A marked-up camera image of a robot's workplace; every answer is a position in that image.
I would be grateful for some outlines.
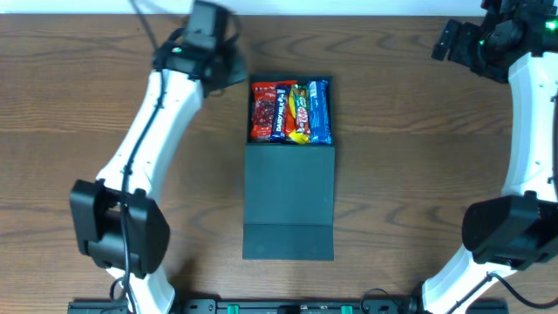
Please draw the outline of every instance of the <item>green connector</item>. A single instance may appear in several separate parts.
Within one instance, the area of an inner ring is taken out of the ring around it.
[[[558,20],[548,21],[546,26],[549,30],[555,31],[558,28]]]
[[[341,307],[341,314],[352,314],[352,306],[344,305]]]
[[[238,314],[240,307],[238,305],[227,306],[227,314]]]

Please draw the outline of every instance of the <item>green light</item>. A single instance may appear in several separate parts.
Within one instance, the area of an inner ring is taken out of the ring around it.
[[[554,31],[556,28],[558,28],[558,21],[548,21],[547,28],[551,31]]]

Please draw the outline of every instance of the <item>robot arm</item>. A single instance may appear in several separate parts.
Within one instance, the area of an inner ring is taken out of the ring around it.
[[[502,196],[523,196],[535,191],[537,198],[556,202],[552,180],[552,134],[558,92],[558,54],[530,53],[510,68],[509,82],[514,96],[512,153]],[[487,273],[502,277],[515,273],[499,263],[476,263],[473,253],[461,246],[458,253],[422,287],[425,309],[431,313],[465,313],[466,308],[497,281],[484,282]]]
[[[200,110],[203,88],[199,80],[190,80],[186,73],[163,70],[165,78],[165,98],[149,131],[143,139],[129,176],[127,193],[136,189],[146,191],[146,197],[159,203],[160,191],[167,174],[168,165],[194,115]],[[128,161],[133,146],[146,127],[158,105],[161,75],[151,72],[147,83],[146,96],[139,112],[109,163],[99,172],[97,181],[103,181],[106,188],[119,190],[123,180],[122,169]],[[107,271],[120,278],[124,271],[111,267]],[[144,278],[131,274],[130,287],[138,313],[168,313],[174,300],[174,288],[167,281],[163,266]]]
[[[143,104],[118,151],[95,182],[77,181],[71,192],[80,252],[115,278],[125,274],[124,234],[128,234],[127,296],[136,313],[166,314],[173,306],[174,288],[161,265],[170,228],[157,204],[180,138],[210,92],[247,77],[235,47],[239,34],[225,40],[229,17],[221,6],[194,2],[187,27],[174,31],[155,52],[157,70],[149,75]],[[179,37],[181,44],[176,43]],[[128,204],[126,230],[121,215],[113,210],[123,199]]]
[[[523,6],[523,12],[517,9],[521,1],[485,3],[492,3],[485,7],[485,23],[478,27],[448,22],[432,56],[443,59],[449,48],[450,60],[481,76],[510,83],[514,100],[511,158],[502,197],[467,210],[464,245],[440,273],[423,284],[423,309],[431,313],[465,313],[496,283],[488,274],[510,276],[531,263],[546,262],[558,249],[556,235],[543,227],[555,223],[551,217],[556,208],[553,127],[558,54],[552,51],[558,51],[558,34],[541,32],[546,21],[555,18],[556,8],[552,1]],[[548,16],[541,19],[545,10]],[[534,40],[536,34],[542,40]]]

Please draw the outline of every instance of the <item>black mount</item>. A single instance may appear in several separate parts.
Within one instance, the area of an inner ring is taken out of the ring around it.
[[[363,301],[364,310],[355,300],[345,301],[255,301],[190,299],[176,306],[170,314],[415,314],[408,297],[378,296]],[[68,304],[68,314],[121,314],[114,303],[75,302]],[[466,314],[508,314],[504,301],[480,300],[471,304]]]
[[[558,30],[554,0],[484,0],[487,10],[481,26],[447,22],[432,57],[471,68],[471,71],[499,83],[507,83],[509,67],[531,52],[541,57],[558,51]]]
[[[124,269],[124,242],[120,227],[120,212],[112,210],[120,191],[111,190],[103,181],[76,181],[70,194],[79,252],[90,256],[95,264],[106,269]],[[130,271],[138,278],[157,270],[167,252],[170,228],[154,200],[137,189],[128,194],[128,234],[130,236]]]
[[[525,270],[558,253],[558,204],[537,200],[535,192],[475,203],[461,234],[476,263],[499,263]]]
[[[227,23],[232,17],[236,34],[225,40]],[[214,3],[194,2],[185,28],[179,28],[155,52],[153,67],[187,73],[199,79],[204,94],[224,89],[248,76],[236,40],[240,36],[237,16]]]

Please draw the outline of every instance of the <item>box lid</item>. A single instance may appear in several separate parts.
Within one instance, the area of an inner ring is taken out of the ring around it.
[[[253,75],[253,82],[331,77]],[[248,100],[248,134],[254,102]],[[335,147],[250,143],[245,147],[243,258],[333,260]]]

